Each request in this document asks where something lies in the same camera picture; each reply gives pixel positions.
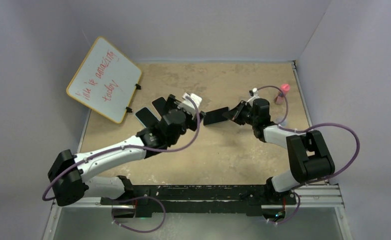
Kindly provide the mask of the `black screen smartphone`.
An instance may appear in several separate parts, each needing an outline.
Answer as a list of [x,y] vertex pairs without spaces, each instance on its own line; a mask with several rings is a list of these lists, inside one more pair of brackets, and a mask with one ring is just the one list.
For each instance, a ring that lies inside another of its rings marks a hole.
[[228,119],[224,117],[223,114],[227,113],[229,110],[230,110],[229,107],[222,107],[206,112],[203,118],[203,125],[208,126],[208,125],[226,122]]

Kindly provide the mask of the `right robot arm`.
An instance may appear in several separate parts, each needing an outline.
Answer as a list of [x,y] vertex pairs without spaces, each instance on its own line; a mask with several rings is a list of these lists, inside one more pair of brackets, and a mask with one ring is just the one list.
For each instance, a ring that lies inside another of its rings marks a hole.
[[277,203],[284,192],[300,184],[335,172],[323,135],[318,130],[297,133],[281,129],[271,120],[270,103],[264,98],[254,99],[252,103],[242,100],[223,113],[223,117],[238,125],[250,125],[258,140],[287,150],[289,170],[266,180],[264,197],[269,203]]

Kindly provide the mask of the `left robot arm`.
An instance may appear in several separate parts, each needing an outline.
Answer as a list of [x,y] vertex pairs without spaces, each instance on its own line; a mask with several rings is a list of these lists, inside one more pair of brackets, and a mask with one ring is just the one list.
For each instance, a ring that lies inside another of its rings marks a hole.
[[125,177],[98,177],[98,174],[133,161],[160,153],[174,153],[188,148],[197,138],[205,114],[200,110],[203,99],[185,93],[183,101],[173,95],[167,98],[166,114],[152,126],[116,144],[84,153],[61,151],[47,176],[50,181],[43,192],[43,201],[56,201],[64,207],[82,198],[104,197],[128,204],[133,191],[126,186]]

